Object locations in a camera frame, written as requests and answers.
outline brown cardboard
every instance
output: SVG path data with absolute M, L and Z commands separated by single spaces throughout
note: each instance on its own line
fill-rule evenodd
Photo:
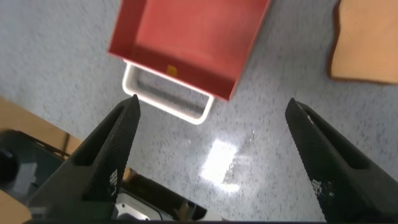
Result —
M 398 83 L 398 1 L 341 0 L 331 77 Z

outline yellow object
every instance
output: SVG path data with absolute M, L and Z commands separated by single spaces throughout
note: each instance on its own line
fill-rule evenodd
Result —
M 167 66 L 166 73 L 169 75 L 172 75 L 174 77 L 176 77 L 178 75 L 177 68 L 172 65 Z

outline white handle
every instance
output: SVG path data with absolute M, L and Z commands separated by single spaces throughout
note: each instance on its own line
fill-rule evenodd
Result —
M 142 67 L 140 65 L 135 65 L 135 64 L 133 65 L 131 62 L 128 62 L 128 61 L 125 61 L 125 62 L 127 63 L 127 65 L 126 65 L 126 71 L 124 72 L 124 76 L 123 76 L 123 90 L 128 95 L 132 96 L 132 95 L 136 94 L 138 96 L 138 99 L 140 99 L 140 100 L 142 100 L 142 101 L 144 101 L 144 102 L 146 102 L 146 103 L 148 103 L 148 104 L 150 104 L 152 106 L 155 106 L 155 107 L 157 107 L 157 108 L 159 108 L 159 109 L 161 109 L 163 111 L 166 111 L 166 112 L 168 112 L 168 113 L 170 113 L 170 114 L 172 114 L 172 115 L 174 115 L 174 116 L 176 116 L 178 118 L 181 118 L 181 119 L 183 119 L 185 121 L 188 121 L 189 123 L 192 123 L 192 124 L 196 124 L 196 125 L 202 124 L 206 120 L 207 115 L 209 114 L 210 108 L 211 108 L 211 106 L 213 105 L 213 102 L 214 102 L 214 96 L 213 95 L 211 95 L 209 93 L 206 93 L 206 92 L 204 92 L 202 90 L 199 90 L 198 88 L 195 88 L 194 86 L 187 85 L 187 84 L 185 84 L 185 83 L 183 83 L 181 81 L 178 81 L 178 80 L 176 80 L 174 78 L 170 78 L 167 75 L 164 75 L 164 74 L 161 74 L 159 72 L 156 72 L 155 70 L 152 70 L 152 69 L 149 69 L 149 68 L 146 68 L 146 67 Z M 208 99 L 208 101 L 206 103 L 206 106 L 205 106 L 205 109 L 203 110 L 202 115 L 193 116 L 191 114 L 188 114 L 188 113 L 178 109 L 177 107 L 175 107 L 174 105 L 172 105 L 172 104 L 170 104 L 168 102 L 165 102 L 165 101 L 163 101 L 163 100 L 161 100 L 159 98 L 156 98 L 156 97 L 154 97 L 154 96 L 142 91 L 139 88 L 138 84 L 137 84 L 137 79 L 135 78 L 135 76 L 137 74 L 137 72 L 135 72 L 135 67 L 139 67 L 139 68 L 141 68 L 143 70 L 146 70 L 148 72 L 153 73 L 154 75 L 158 75 L 158 76 L 160 76 L 162 78 L 165 78 L 165 79 L 167 79 L 167 80 L 169 80 L 171 82 L 177 83 L 179 85 L 182 85 L 182 86 L 187 87 L 187 88 L 189 88 L 191 90 L 195 90 L 195 91 L 197 91 L 197 92 L 199 92 L 201 94 L 204 94 L 204 95 L 208 96 L 209 99 Z

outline black plastic part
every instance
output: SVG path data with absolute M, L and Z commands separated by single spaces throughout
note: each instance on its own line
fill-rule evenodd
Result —
M 0 184 L 0 190 L 25 204 L 64 162 L 63 158 L 54 154 L 59 151 L 20 131 L 1 132 L 0 157 L 7 159 L 0 161 L 0 173 L 8 176 L 8 181 Z
M 139 117 L 136 95 L 120 102 L 32 197 L 32 218 L 109 220 Z
M 0 184 L 13 181 L 18 173 L 18 161 L 13 153 L 0 148 Z
M 285 117 L 328 222 L 398 221 L 398 183 L 307 105 Z

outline red tray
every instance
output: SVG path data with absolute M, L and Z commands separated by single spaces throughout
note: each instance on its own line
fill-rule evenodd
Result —
M 269 0 L 123 0 L 109 52 L 229 100 Z

